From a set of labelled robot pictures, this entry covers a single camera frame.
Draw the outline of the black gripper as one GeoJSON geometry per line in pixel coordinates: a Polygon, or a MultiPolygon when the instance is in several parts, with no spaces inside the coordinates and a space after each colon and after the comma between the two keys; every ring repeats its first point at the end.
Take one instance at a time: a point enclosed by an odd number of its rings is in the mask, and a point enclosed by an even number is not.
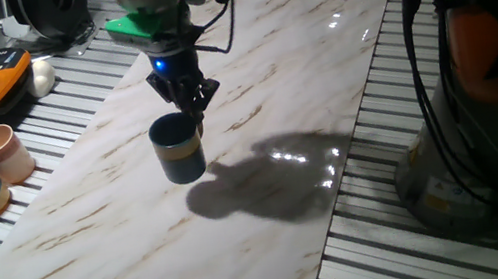
{"type": "Polygon", "coordinates": [[[204,111],[220,87],[215,79],[203,79],[198,67],[195,48],[187,48],[175,54],[148,57],[152,72],[147,83],[167,103],[174,104],[181,112],[192,111],[195,122],[202,123],[204,111]],[[189,95],[194,94],[190,104],[189,95]]]}

